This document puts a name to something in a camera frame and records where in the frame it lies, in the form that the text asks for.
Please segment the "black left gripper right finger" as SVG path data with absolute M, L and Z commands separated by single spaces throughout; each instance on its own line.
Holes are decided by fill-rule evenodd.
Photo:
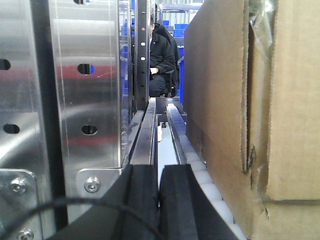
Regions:
M 164 167 L 159 188 L 160 233 L 167 240 L 236 240 L 189 164 Z

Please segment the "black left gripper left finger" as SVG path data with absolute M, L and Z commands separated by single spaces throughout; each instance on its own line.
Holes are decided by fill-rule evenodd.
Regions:
M 156 240 L 157 172 L 152 165 L 128 165 L 102 197 L 113 207 L 92 206 L 51 237 L 53 240 Z

